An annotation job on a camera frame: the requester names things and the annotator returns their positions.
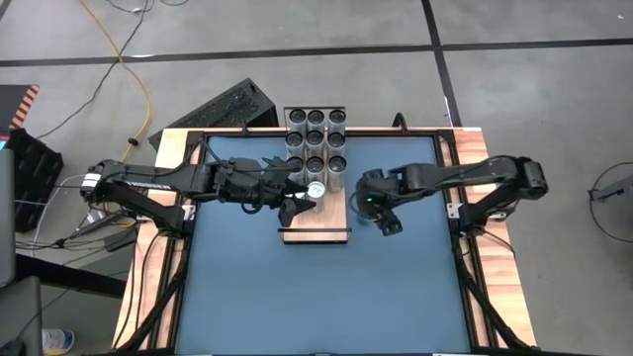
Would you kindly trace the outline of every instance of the black cable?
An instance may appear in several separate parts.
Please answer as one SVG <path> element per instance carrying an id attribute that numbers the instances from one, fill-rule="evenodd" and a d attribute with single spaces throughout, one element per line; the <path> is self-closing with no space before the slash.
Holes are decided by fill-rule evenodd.
<path id="1" fill-rule="evenodd" d="M 225 160 L 221 159 L 212 149 L 211 146 L 209 145 L 209 143 L 205 140 L 202 139 L 201 140 L 201 144 L 205 147 L 205 149 L 207 150 L 207 152 L 214 158 L 214 160 L 220 164 L 222 167 L 224 168 L 230 168 L 230 166 L 228 165 L 228 163 L 226 163 Z M 241 172 L 241 173 L 251 173 L 251 172 L 274 172 L 274 171 L 291 171 L 292 168 L 291 167 L 265 167 L 265 168 L 258 168 L 258 169 L 234 169 L 235 172 Z"/>
<path id="2" fill-rule="evenodd" d="M 82 187 L 72 187 L 72 186 L 58 186 L 53 185 L 52 188 L 61 188 L 61 189 L 81 189 Z"/>
<path id="3" fill-rule="evenodd" d="M 479 231 L 482 232 L 483 234 L 486 234 L 490 237 L 492 237 L 494 240 L 496 240 L 498 243 L 502 244 L 503 246 L 505 246 L 505 248 L 507 248 L 510 252 L 512 252 L 512 256 L 516 257 L 516 253 L 514 252 L 514 248 L 512 247 L 512 245 L 510 245 L 509 243 L 507 243 L 507 241 L 505 241 L 504 239 L 502 239 L 501 237 L 495 235 L 494 233 L 486 230 L 483 227 L 478 227 Z"/>
<path id="4" fill-rule="evenodd" d="M 138 328 L 138 319 L 140 318 L 140 304 L 142 303 L 142 287 L 143 280 L 145 278 L 145 267 L 147 266 L 147 260 L 149 259 L 149 254 L 151 253 L 151 246 L 153 246 L 154 242 L 158 238 L 160 232 L 157 232 L 154 238 L 149 243 L 145 255 L 142 258 L 142 266 L 140 267 L 140 291 L 138 292 L 138 307 L 136 308 L 136 328 Z"/>
<path id="5" fill-rule="evenodd" d="M 143 10 L 147 9 L 147 5 L 148 4 L 149 4 L 149 0 L 145 0 L 145 6 L 143 6 Z M 140 17 L 138 19 L 138 23 L 136 24 L 135 28 L 133 29 L 132 34 L 128 37 L 126 42 L 123 44 L 123 47 L 121 47 L 121 51 L 119 52 L 119 56 L 121 56 L 123 54 L 123 51 L 126 50 L 126 47 L 130 43 L 132 38 L 136 35 L 136 31 L 138 31 L 138 28 L 140 27 L 140 24 L 142 24 L 142 19 L 143 19 L 144 16 L 145 16 L 145 13 L 143 11 L 140 14 Z M 90 98 L 90 100 L 88 100 L 81 107 L 79 107 L 79 109 L 77 109 L 77 111 L 75 111 L 74 113 L 70 114 L 70 116 L 67 117 L 66 119 L 64 119 L 61 122 L 61 124 L 57 125 L 56 127 L 54 127 L 52 130 L 48 131 L 47 133 L 44 133 L 44 134 L 41 134 L 41 135 L 37 136 L 36 139 L 42 139 L 42 138 L 48 136 L 49 134 L 52 134 L 52 133 L 56 132 L 57 130 L 61 129 L 61 127 L 63 127 L 67 122 L 69 122 L 72 118 L 77 116 L 77 114 L 81 113 L 81 111 L 83 111 L 92 102 L 94 102 L 95 99 L 97 99 L 97 95 L 99 94 L 99 91 L 101 90 L 101 87 L 103 86 L 103 83 L 106 81 L 106 78 L 108 77 L 108 75 L 110 75 L 110 72 L 115 67 L 115 65 L 117 65 L 118 62 L 119 62 L 119 59 L 117 58 L 112 63 L 112 65 L 110 65 L 110 68 L 108 68 L 108 71 L 106 71 L 106 74 L 103 76 L 103 78 L 101 78 L 101 81 L 99 82 L 99 85 L 97 85 L 97 88 L 95 89 L 94 93 L 92 94 L 92 98 Z"/>
<path id="6" fill-rule="evenodd" d="M 130 287 L 130 302 L 128 303 L 128 311 L 126 311 L 126 318 L 123 321 L 123 326 L 121 326 L 121 331 L 119 331 L 119 335 L 115 338 L 114 347 L 119 345 L 119 341 L 121 341 L 121 336 L 123 336 L 123 332 L 128 327 L 128 320 L 130 320 L 130 314 L 132 313 L 132 302 L 134 300 L 135 295 L 135 274 L 136 274 L 136 246 L 135 243 L 134 249 L 132 251 L 132 286 Z"/>
<path id="7" fill-rule="evenodd" d="M 87 255 L 85 255 L 85 256 L 83 256 L 83 257 L 76 258 L 76 259 L 74 259 L 74 260 L 70 260 L 70 261 L 68 261 L 68 262 L 66 262 L 66 263 L 64 263 L 64 264 L 62 264 L 62 266 L 65 266 L 65 265 L 67 265 L 67 264 L 69 264 L 69 263 L 71 263 L 71 262 L 77 261 L 77 260 L 79 260 L 79 259 L 81 259 L 81 258 L 88 257 L 88 256 L 90 256 L 90 255 L 92 255 L 92 254 L 94 254 L 94 253 L 89 253 L 89 254 L 87 254 Z M 118 274 L 122 274 L 122 273 L 125 273 L 125 271 L 121 271 L 121 272 L 116 272 L 116 273 L 110 274 L 110 275 L 108 275 L 108 277 L 116 276 L 116 275 L 118 275 Z M 134 287 L 134 273 L 132 274 L 132 278 L 133 278 L 132 285 L 133 285 L 133 287 Z M 67 289 L 67 290 L 63 291 L 63 292 L 62 292 L 59 296 L 55 297 L 52 301 L 48 302 L 48 304 L 46 304 L 46 305 L 45 305 L 45 306 L 44 306 L 41 310 L 39 310 L 39 311 L 38 311 L 38 312 L 36 312 L 33 316 L 31 316 L 31 318 L 29 319 L 29 321 L 27 321 L 27 322 L 24 324 L 24 326 L 22 327 L 22 329 L 21 329 L 21 330 L 20 330 L 20 332 L 18 333 L 18 336 L 16 336 L 16 338 L 15 338 L 15 339 L 16 339 L 16 340 L 18 340 L 18 339 L 22 336 L 22 334 L 23 334 L 23 333 L 27 330 L 27 328 L 28 328 L 28 327 L 29 327 L 29 325 L 33 322 L 33 320 L 35 320 L 38 316 L 42 315 L 42 314 L 44 313 L 44 311 L 45 311 L 45 310 L 47 310 L 47 309 L 48 309 L 50 306 L 52 306 L 55 302 L 59 301 L 59 300 L 61 299 L 61 297 L 65 296 L 65 295 L 66 295 L 66 293 L 68 293 L 68 292 L 70 292 L 70 291 L 71 291 L 71 290 L 69 290 L 69 289 Z"/>
<path id="8" fill-rule="evenodd" d="M 595 182 L 593 183 L 593 185 L 591 186 L 591 190 L 595 191 L 595 188 L 597 187 L 597 184 L 600 182 L 600 180 L 602 179 L 602 177 L 604 177 L 604 175 L 608 172 L 610 172 L 611 170 L 623 166 L 623 165 L 630 165 L 633 164 L 633 162 L 620 162 L 620 163 L 616 163 L 608 168 L 606 168 L 604 170 L 604 172 L 602 172 L 597 179 L 595 180 Z M 603 226 L 602 224 L 597 220 L 597 218 L 595 217 L 595 212 L 593 211 L 593 200 L 591 199 L 591 196 L 589 196 L 589 213 L 591 214 L 591 219 L 593 220 L 593 222 L 595 223 L 595 225 L 597 226 L 597 228 L 600 229 L 600 231 L 602 231 L 602 233 L 604 233 L 605 235 L 607 235 L 608 237 L 614 239 L 614 240 L 618 240 L 620 242 L 626 242 L 626 243 L 633 243 L 633 240 L 627 240 L 625 238 L 622 237 L 618 237 L 610 232 L 608 232 Z"/>
<path id="9" fill-rule="evenodd" d="M 24 327 L 22 327 L 22 330 L 20 330 L 20 332 L 18 333 L 18 336 L 16 336 L 16 340 L 20 339 L 20 337 L 22 336 L 22 334 L 27 330 L 27 327 L 29 327 L 29 325 L 31 325 L 31 323 L 33 322 L 33 320 L 35 320 L 38 316 L 40 316 L 46 309 L 48 309 L 48 307 L 52 306 L 53 303 L 57 302 L 58 300 L 61 299 L 61 297 L 63 297 L 66 293 L 70 292 L 70 290 L 65 290 L 63 291 L 59 296 L 57 296 L 55 299 L 53 299 L 52 301 L 48 302 L 47 305 L 45 305 L 40 311 L 36 312 L 33 316 L 31 316 L 31 318 L 29 319 L 29 321 L 27 321 L 27 323 L 24 324 Z"/>
<path id="10" fill-rule="evenodd" d="M 185 5 L 186 3 L 189 2 L 189 0 L 183 0 L 179 3 L 168 3 L 165 0 L 159 0 L 159 1 L 167 6 L 180 6 L 180 5 Z"/>
<path id="11" fill-rule="evenodd" d="M 138 13 L 146 13 L 146 12 L 150 12 L 151 9 L 153 9 L 154 7 L 154 0 L 151 1 L 151 6 L 149 6 L 148 9 L 141 9 L 141 8 L 137 8 L 137 9 L 132 9 L 132 10 L 128 10 L 122 6 L 119 6 L 115 3 L 112 2 L 112 0 L 106 0 L 110 5 L 112 5 L 112 7 L 114 7 L 117 10 L 121 10 L 123 12 L 127 12 L 129 14 L 138 14 Z"/>

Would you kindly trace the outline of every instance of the metal cup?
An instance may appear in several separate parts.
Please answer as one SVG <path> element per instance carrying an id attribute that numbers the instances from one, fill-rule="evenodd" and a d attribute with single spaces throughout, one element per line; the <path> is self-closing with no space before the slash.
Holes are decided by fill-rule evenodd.
<path id="1" fill-rule="evenodd" d="M 325 129 L 325 115 L 321 110 L 312 110 L 308 113 L 308 132 L 319 131 Z"/>
<path id="2" fill-rule="evenodd" d="M 323 157 L 323 133 L 318 131 L 308 132 L 306 135 L 307 158 L 318 156 Z"/>
<path id="3" fill-rule="evenodd" d="M 288 115 L 288 128 L 291 132 L 306 135 L 306 112 L 301 109 L 295 109 Z"/>
<path id="4" fill-rule="evenodd" d="M 333 156 L 327 161 L 327 189 L 340 192 L 345 185 L 345 169 L 347 161 L 341 156 Z"/>
<path id="5" fill-rule="evenodd" d="M 325 186 L 321 182 L 312 182 L 308 185 L 308 199 L 315 202 L 316 206 L 310 209 L 313 213 L 320 213 L 325 208 Z"/>
<path id="6" fill-rule="evenodd" d="M 288 178 L 299 184 L 306 184 L 306 169 L 304 160 L 301 157 L 290 157 L 286 160 L 288 166 L 292 169 Z"/>
<path id="7" fill-rule="evenodd" d="M 330 133 L 327 136 L 327 156 L 342 156 L 345 152 L 345 136 L 342 133 Z"/>
<path id="8" fill-rule="evenodd" d="M 345 134 L 345 122 L 347 116 L 342 110 L 332 110 L 327 118 L 327 131 L 332 133 Z"/>
<path id="9" fill-rule="evenodd" d="M 304 145 L 304 137 L 300 133 L 288 133 L 286 135 L 286 156 L 303 157 Z"/>
<path id="10" fill-rule="evenodd" d="M 310 157 L 306 161 L 307 182 L 325 182 L 325 164 L 321 157 Z"/>

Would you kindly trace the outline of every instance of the blue table surface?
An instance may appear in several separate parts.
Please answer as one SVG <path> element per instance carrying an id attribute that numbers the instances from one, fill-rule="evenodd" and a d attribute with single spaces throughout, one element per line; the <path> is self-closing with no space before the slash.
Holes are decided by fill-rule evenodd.
<path id="1" fill-rule="evenodd" d="M 282 138 L 213 137 L 224 158 L 285 155 Z M 349 197 L 361 174 L 435 163 L 426 137 L 349 137 Z M 208 203 L 196 216 L 179 354 L 467 352 L 444 201 L 398 207 L 404 232 L 360 223 L 346 245 L 284 245 L 277 212 Z"/>

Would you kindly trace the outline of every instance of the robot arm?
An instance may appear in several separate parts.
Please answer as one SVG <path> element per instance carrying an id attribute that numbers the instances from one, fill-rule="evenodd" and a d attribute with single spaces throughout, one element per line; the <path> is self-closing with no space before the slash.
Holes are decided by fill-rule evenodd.
<path id="1" fill-rule="evenodd" d="M 500 186 L 478 203 L 459 208 L 460 231 L 472 232 L 497 213 L 507 217 L 513 211 L 511 204 L 537 200 L 548 192 L 539 163 L 526 157 L 496 156 L 450 167 L 413 163 L 389 170 L 387 177 L 381 169 L 367 171 L 356 183 L 356 205 L 361 218 L 376 223 L 387 236 L 403 230 L 393 208 L 444 189 L 491 183 Z"/>
<path id="2" fill-rule="evenodd" d="M 162 206 L 136 189 L 177 192 L 194 202 L 240 203 L 247 214 L 258 213 L 264 206 L 279 208 L 281 225 L 289 226 L 295 215 L 315 203 L 294 197 L 308 188 L 288 179 L 290 168 L 285 161 L 279 157 L 265 161 L 266 168 L 253 159 L 231 158 L 168 169 L 104 160 L 88 169 L 80 194 L 89 204 L 113 202 L 147 216 L 161 232 L 175 236 L 191 233 L 184 210 Z"/>

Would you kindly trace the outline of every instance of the yellow cable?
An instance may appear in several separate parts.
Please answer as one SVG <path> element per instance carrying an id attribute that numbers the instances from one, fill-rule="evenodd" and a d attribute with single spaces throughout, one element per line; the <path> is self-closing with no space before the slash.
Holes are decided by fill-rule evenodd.
<path id="1" fill-rule="evenodd" d="M 112 40 L 110 33 L 108 33 L 108 30 L 106 30 L 106 28 L 103 26 L 101 21 L 99 21 L 99 19 L 97 19 L 97 16 L 92 12 L 92 10 L 90 10 L 90 7 L 88 6 L 88 4 L 86 4 L 84 0 L 79 0 L 79 2 L 81 3 L 81 6 L 83 6 L 83 8 L 86 9 L 90 17 L 92 17 L 92 19 L 97 23 L 97 25 L 99 26 L 103 34 L 106 35 L 106 37 L 108 38 L 108 41 L 110 41 L 110 45 L 112 45 L 112 48 L 115 51 L 115 54 L 119 58 L 119 62 L 121 63 L 123 68 L 125 68 L 126 71 L 128 71 L 136 79 L 136 82 L 138 82 L 138 85 L 140 86 L 142 93 L 145 95 L 145 104 L 146 104 L 145 105 L 145 121 L 142 123 L 142 126 L 140 127 L 140 129 L 138 129 L 138 132 L 135 134 L 135 139 L 138 139 L 147 129 L 147 125 L 149 125 L 149 121 L 150 121 L 149 114 L 151 112 L 151 103 L 149 100 L 149 94 L 147 94 L 147 89 L 145 88 L 145 85 L 142 83 L 142 80 L 138 78 L 136 73 L 134 73 L 131 69 L 129 69 L 128 66 L 123 62 L 123 59 L 121 58 L 117 44 L 115 44 L 114 40 Z M 122 162 L 125 162 L 126 159 L 128 159 L 128 156 L 130 155 L 132 148 L 133 146 L 130 143 L 128 143 L 128 149 L 126 149 L 126 153 L 124 153 L 123 158 L 121 159 Z"/>

